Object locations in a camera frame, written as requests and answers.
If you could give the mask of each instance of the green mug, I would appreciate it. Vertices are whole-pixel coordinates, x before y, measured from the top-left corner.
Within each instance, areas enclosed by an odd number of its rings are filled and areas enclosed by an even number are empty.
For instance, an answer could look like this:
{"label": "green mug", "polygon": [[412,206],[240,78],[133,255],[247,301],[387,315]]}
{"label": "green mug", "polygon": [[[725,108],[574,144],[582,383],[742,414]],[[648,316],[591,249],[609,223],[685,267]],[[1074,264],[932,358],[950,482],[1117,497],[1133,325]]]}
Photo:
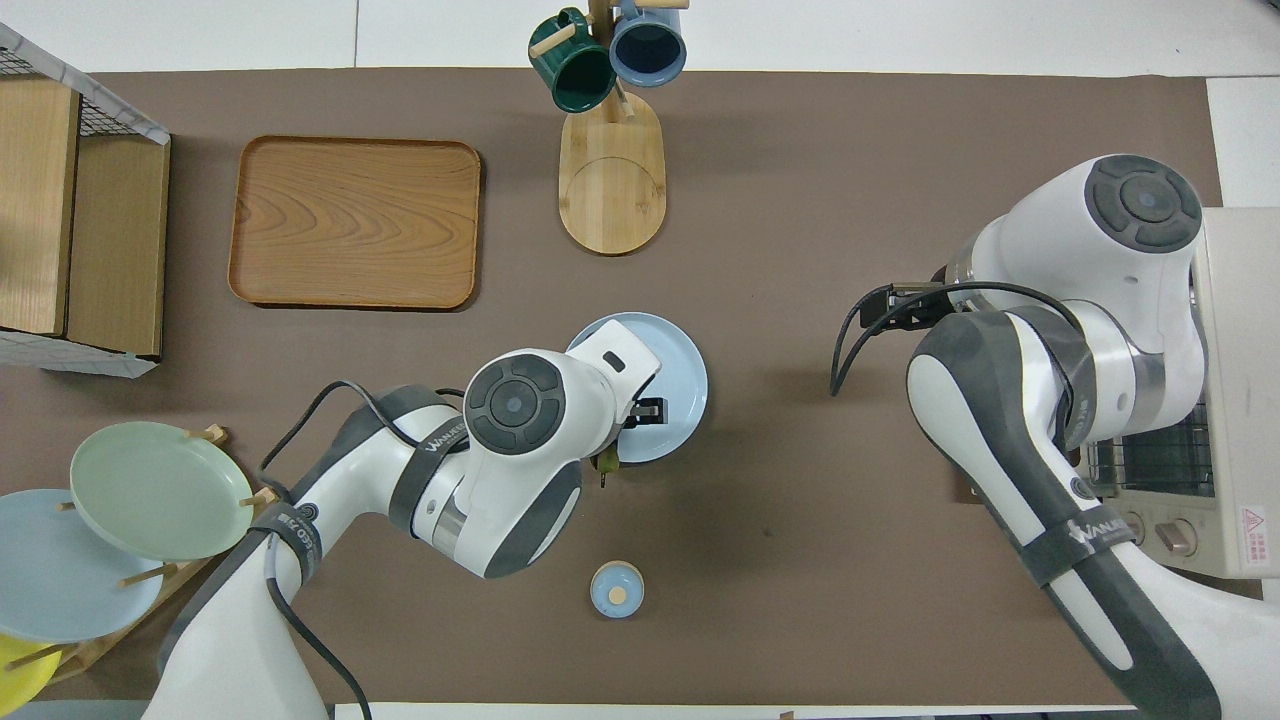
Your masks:
{"label": "green mug", "polygon": [[617,74],[609,63],[609,51],[591,37],[586,17],[577,8],[564,8],[554,18],[548,18],[529,38],[529,47],[573,27],[573,35],[529,61],[552,91],[556,106],[566,113],[584,113],[599,105],[609,91]]}

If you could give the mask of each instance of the mug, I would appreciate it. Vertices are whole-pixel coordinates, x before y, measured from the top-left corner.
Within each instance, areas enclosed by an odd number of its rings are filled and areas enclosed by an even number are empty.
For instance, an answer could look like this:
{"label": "mug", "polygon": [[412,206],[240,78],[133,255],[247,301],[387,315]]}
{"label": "mug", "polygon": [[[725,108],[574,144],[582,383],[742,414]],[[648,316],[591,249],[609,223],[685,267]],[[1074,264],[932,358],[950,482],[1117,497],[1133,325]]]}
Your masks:
{"label": "mug", "polygon": [[609,64],[609,53],[591,37],[586,17],[577,8],[564,8],[554,18],[543,20],[529,38],[532,47],[573,26],[573,35],[529,61],[552,91],[556,106],[566,113],[584,113],[595,108],[613,90],[617,76]]}
{"label": "mug", "polygon": [[685,67],[680,10],[641,10],[635,0],[622,0],[621,5],[622,18],[609,46],[613,72],[636,87],[658,87],[675,79]]}

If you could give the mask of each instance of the warning triangle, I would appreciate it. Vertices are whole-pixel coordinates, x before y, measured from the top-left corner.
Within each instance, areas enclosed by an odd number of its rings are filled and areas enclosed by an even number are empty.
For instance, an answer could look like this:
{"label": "warning triangle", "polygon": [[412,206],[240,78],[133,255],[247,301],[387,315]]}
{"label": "warning triangle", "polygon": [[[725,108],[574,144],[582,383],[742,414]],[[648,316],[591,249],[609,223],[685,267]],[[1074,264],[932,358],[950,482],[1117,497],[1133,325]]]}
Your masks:
{"label": "warning triangle", "polygon": [[1245,507],[1244,509],[1244,532],[1245,533],[1252,533],[1253,529],[1257,528],[1261,524],[1262,524],[1262,515],[1258,515],[1257,512],[1254,512],[1254,511],[1249,510],[1248,507]]}

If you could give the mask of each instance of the brown table surface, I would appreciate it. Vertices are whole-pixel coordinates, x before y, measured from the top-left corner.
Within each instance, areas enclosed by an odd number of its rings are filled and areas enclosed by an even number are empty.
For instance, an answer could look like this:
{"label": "brown table surface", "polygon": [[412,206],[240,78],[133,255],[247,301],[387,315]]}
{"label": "brown table surface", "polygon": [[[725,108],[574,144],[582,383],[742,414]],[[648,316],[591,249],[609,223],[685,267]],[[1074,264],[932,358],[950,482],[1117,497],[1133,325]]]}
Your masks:
{"label": "brown table surface", "polygon": [[[376,516],[333,547],[297,610],[379,701],[1115,703],[1123,696],[1029,582],[915,427],[919,336],[873,341],[826,395],[849,306],[927,279],[1066,168],[1139,152],[1220,191],[1204,83],[687,73],[644,96],[662,119],[669,208],[626,258],[559,224],[563,115],[529,70],[110,74],[175,135],[164,361],[138,380],[0,369],[0,492],[65,487],[81,439],[151,419],[233,433],[256,465],[335,378],[462,387],[517,347],[563,348],[643,310],[699,345],[710,402],[677,452],[588,478],[530,570],[479,580]],[[260,135],[460,140],[484,160],[479,287],[457,313],[261,309],[232,296],[237,161]],[[356,406],[333,400],[276,466],[292,482]],[[588,582],[645,575],[626,621]],[[142,698],[173,611],[44,698]],[[340,680],[303,651],[330,702]]]}

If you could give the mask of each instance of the gray circular button pad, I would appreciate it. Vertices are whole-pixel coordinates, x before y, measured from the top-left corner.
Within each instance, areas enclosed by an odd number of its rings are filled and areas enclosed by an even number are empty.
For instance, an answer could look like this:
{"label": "gray circular button pad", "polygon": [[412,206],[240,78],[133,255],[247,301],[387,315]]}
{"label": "gray circular button pad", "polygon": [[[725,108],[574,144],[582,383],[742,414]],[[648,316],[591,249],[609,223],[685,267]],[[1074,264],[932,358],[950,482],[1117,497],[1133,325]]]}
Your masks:
{"label": "gray circular button pad", "polygon": [[1102,232],[1140,252],[1180,250],[1201,228],[1201,202],[1190,183],[1140,155],[1094,163],[1084,182],[1084,204]]}
{"label": "gray circular button pad", "polygon": [[531,355],[489,364],[467,387],[463,416],[471,437],[500,455],[524,455],[547,443],[564,418],[559,370]]}

